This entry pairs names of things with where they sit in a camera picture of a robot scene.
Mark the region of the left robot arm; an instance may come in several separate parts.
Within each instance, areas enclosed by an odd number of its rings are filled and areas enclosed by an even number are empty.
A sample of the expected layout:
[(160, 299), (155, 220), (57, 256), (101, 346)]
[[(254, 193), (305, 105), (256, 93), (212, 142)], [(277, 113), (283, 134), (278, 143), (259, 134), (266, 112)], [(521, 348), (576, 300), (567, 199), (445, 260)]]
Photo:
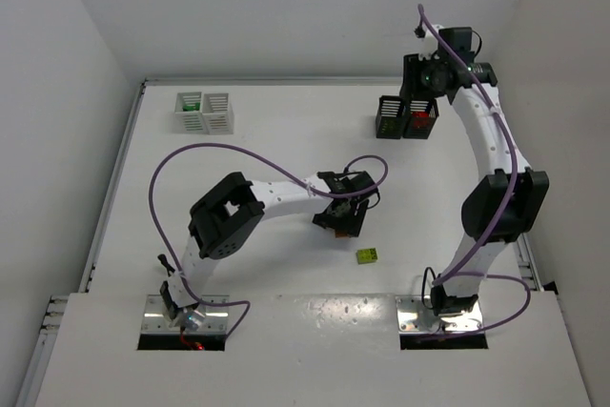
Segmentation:
[(176, 321), (199, 301), (193, 297), (221, 259), (236, 254), (256, 226), (267, 220), (310, 214), (337, 235), (357, 237), (378, 187), (366, 172), (320, 172), (302, 181), (265, 182), (230, 173), (190, 209), (188, 241), (180, 266), (161, 286), (169, 319)]

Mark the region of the white slotted bin right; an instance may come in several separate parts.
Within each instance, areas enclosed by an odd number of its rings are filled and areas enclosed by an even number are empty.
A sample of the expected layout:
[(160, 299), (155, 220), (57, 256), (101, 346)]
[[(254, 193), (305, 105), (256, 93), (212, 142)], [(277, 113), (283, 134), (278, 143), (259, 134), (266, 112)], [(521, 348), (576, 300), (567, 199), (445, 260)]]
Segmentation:
[[(234, 111), (227, 92), (205, 93), (202, 112), (207, 133), (210, 135), (228, 135), (234, 133)], [(212, 131), (208, 124), (209, 117), (226, 116), (231, 126), (226, 131)]]

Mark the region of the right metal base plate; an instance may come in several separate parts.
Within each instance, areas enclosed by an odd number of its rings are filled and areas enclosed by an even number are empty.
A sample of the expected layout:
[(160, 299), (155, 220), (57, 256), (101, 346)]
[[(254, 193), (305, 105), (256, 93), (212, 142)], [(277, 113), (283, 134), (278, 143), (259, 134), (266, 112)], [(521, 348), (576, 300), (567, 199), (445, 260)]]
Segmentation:
[(478, 303), (470, 312), (436, 316), (417, 295), (396, 296), (396, 317), (401, 336), (444, 336), (477, 332), (484, 324)]

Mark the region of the red lego brick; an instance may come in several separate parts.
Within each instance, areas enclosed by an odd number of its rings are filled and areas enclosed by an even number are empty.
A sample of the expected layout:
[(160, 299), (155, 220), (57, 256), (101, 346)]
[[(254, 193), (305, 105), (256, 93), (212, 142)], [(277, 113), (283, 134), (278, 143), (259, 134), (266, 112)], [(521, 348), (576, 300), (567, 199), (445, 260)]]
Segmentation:
[(413, 129), (416, 131), (427, 132), (430, 129), (430, 125), (433, 123), (434, 120), (430, 117), (430, 114), (428, 112), (412, 113)]

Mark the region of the white slotted bin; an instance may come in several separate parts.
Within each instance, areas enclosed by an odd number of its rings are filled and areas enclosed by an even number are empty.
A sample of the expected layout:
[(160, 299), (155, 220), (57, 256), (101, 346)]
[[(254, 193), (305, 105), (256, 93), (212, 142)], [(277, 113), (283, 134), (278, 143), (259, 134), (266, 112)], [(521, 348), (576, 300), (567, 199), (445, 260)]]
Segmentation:
[[(201, 111), (203, 101), (202, 92), (179, 92), (176, 96), (173, 116), (177, 126), (182, 132), (206, 133), (207, 128), (204, 123), (203, 112)], [(198, 111), (184, 112), (185, 103), (198, 102)]]
[[(202, 112), (207, 133), (210, 135), (228, 135), (234, 133), (234, 111), (227, 92), (205, 93)], [(226, 131), (212, 131), (208, 124), (209, 117), (226, 116), (231, 126)]]

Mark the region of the small green lego brick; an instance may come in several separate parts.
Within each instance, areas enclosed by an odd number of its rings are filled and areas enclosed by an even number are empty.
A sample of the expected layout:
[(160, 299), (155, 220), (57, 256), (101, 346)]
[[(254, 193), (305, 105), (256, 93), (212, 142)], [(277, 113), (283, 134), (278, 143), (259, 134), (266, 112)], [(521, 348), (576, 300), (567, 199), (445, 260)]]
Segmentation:
[(193, 102), (193, 103), (185, 103), (183, 105), (183, 111), (184, 112), (193, 112), (193, 111), (198, 111), (200, 108), (200, 104), (198, 102)]

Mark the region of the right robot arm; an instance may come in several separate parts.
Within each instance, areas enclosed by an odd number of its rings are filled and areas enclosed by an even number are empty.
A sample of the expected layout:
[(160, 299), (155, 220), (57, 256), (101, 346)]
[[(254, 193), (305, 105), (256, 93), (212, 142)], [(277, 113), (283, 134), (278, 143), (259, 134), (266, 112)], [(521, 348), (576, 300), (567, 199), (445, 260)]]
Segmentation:
[(430, 136), (437, 101), (448, 100), (468, 135), (479, 182), (461, 206), (464, 235), (447, 268), (433, 281), (429, 307), (434, 315), (472, 310), (479, 286), (496, 257), (532, 229), (549, 177), (534, 170), (519, 151), (505, 120), (492, 66), (479, 63), (469, 27), (418, 26), (419, 52), (403, 58), (398, 95), (382, 96), (376, 137)]

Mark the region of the white slotted bin left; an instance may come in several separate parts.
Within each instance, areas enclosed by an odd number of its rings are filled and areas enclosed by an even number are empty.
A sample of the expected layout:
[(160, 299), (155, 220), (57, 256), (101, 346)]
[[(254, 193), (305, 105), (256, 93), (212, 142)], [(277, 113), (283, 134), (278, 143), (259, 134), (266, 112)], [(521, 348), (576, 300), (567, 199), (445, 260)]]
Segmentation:
[[(206, 133), (207, 128), (204, 123), (203, 112), (201, 111), (203, 101), (202, 92), (179, 92), (176, 96), (173, 116), (177, 126), (182, 132)], [(198, 111), (184, 112), (185, 103), (198, 102)]]

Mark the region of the aluminium frame rail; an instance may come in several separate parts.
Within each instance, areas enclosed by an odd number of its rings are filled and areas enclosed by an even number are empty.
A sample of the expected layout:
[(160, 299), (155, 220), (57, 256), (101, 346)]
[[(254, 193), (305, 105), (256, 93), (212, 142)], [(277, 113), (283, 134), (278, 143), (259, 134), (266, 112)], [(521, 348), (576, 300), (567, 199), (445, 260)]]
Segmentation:
[(400, 76), (327, 76), (327, 77), (151, 77), (144, 87), (155, 86), (399, 86)]

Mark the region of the right side aluminium rail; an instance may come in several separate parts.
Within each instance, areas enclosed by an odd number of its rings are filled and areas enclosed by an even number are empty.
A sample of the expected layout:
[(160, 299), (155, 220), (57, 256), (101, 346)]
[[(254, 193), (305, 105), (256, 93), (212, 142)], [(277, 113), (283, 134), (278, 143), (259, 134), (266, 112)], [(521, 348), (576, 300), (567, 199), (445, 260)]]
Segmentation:
[(542, 292), (544, 287), (527, 235), (522, 234), (518, 238), (516, 245), (518, 268), (521, 278), (532, 291)]

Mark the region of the black slotted bin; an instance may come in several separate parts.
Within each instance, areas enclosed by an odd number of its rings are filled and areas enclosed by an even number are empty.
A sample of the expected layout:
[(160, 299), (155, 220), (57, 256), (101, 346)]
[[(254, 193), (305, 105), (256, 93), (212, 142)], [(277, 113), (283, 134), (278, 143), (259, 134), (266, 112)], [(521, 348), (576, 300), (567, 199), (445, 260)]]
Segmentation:
[(399, 126), (398, 136), (396, 138), (379, 138), (379, 139), (400, 139), (404, 133), (407, 114), (406, 103), (399, 96), (381, 95), (378, 99), (378, 107), (376, 112), (376, 138), (377, 126), (382, 119), (394, 119)]
[(410, 103), (404, 138), (426, 140), (438, 118), (437, 101), (414, 100)]

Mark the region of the lime lego brick small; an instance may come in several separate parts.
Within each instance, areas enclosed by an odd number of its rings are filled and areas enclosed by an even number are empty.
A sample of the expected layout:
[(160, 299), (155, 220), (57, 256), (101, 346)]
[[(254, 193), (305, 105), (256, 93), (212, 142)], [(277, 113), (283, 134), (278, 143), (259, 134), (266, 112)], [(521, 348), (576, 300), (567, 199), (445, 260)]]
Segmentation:
[(377, 136), (379, 138), (396, 138), (399, 126), (394, 119), (382, 119), (377, 126)]

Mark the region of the black slotted bin right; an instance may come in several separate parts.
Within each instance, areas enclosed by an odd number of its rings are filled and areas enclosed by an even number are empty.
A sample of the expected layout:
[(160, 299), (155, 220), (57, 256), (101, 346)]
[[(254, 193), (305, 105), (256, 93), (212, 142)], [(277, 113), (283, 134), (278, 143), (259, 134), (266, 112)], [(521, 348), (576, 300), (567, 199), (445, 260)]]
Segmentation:
[(437, 101), (414, 100), (410, 103), (404, 138), (426, 140), (438, 118)]

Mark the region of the lime lego brick large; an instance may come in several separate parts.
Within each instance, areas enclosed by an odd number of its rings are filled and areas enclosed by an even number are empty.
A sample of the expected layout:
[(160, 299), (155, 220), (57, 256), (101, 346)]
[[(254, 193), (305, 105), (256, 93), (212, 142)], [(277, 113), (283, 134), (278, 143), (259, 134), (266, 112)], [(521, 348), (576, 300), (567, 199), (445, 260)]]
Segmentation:
[(359, 265), (376, 263), (378, 261), (377, 250), (375, 248), (357, 250), (356, 261)]

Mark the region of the black slotted bin left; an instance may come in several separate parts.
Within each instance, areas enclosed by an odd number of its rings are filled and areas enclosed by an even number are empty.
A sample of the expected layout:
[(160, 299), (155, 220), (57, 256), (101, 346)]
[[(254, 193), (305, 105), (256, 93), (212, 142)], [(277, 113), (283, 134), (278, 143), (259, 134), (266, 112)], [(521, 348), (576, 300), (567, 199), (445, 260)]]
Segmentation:
[(379, 139), (400, 139), (404, 133), (407, 114), (406, 103), (399, 96), (381, 95), (378, 99), (378, 107), (376, 112), (376, 138), (377, 126), (382, 119), (394, 119), (399, 126), (398, 136), (396, 138), (379, 138)]

